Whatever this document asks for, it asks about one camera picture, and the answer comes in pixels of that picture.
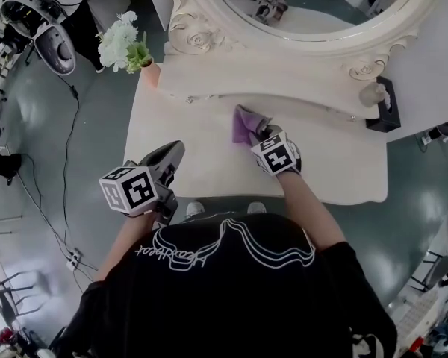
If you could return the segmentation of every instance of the flower vase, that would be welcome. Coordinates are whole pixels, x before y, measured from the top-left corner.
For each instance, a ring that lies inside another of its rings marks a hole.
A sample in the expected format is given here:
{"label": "flower vase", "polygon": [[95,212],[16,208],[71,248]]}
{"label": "flower vase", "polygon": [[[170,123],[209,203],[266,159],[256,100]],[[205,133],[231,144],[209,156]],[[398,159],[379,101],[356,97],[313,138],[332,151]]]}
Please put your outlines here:
{"label": "flower vase", "polygon": [[152,87],[158,87],[161,68],[152,61],[148,66],[141,69],[141,75]]}

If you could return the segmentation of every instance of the purple cloth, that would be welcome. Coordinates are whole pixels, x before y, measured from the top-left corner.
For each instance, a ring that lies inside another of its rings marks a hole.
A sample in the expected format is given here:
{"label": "purple cloth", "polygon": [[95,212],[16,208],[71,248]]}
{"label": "purple cloth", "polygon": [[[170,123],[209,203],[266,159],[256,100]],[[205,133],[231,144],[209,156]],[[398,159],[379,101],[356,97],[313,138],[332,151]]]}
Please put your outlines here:
{"label": "purple cloth", "polygon": [[242,105],[237,105],[232,118],[232,142],[252,146],[249,132],[259,134],[269,124],[271,118],[254,113]]}

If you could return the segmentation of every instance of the power strip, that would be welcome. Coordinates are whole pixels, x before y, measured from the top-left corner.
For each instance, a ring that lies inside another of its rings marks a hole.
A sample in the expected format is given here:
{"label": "power strip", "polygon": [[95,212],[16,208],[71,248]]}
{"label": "power strip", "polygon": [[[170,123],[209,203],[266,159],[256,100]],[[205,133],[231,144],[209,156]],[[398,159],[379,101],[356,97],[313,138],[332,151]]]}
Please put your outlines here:
{"label": "power strip", "polygon": [[78,249],[73,249],[68,256],[68,261],[66,262],[66,267],[70,271],[75,271],[81,260],[81,253]]}

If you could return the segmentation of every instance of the black t-shirt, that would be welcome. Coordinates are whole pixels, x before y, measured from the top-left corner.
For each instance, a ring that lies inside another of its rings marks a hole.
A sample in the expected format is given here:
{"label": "black t-shirt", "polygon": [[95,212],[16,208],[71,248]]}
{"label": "black t-shirt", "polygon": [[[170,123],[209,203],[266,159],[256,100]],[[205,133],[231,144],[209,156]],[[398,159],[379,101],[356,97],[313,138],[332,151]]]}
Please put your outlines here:
{"label": "black t-shirt", "polygon": [[59,358],[391,358],[396,329],[346,242],[319,253],[292,221],[258,214],[141,239],[88,287],[59,346]]}

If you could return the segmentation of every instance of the black tissue box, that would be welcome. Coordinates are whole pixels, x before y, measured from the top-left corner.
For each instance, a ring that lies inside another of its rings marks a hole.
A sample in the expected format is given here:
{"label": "black tissue box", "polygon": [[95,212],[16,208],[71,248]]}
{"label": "black tissue box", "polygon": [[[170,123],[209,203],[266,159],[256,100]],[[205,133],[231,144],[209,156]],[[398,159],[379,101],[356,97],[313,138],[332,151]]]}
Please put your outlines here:
{"label": "black tissue box", "polygon": [[400,115],[398,113],[398,104],[396,104],[395,89],[393,88],[393,82],[387,78],[377,77],[376,81],[379,84],[384,84],[387,88],[387,92],[390,94],[391,108],[390,110],[387,110],[385,101],[379,102],[380,118],[367,119],[367,128],[382,133],[389,133],[396,128],[402,127]]}

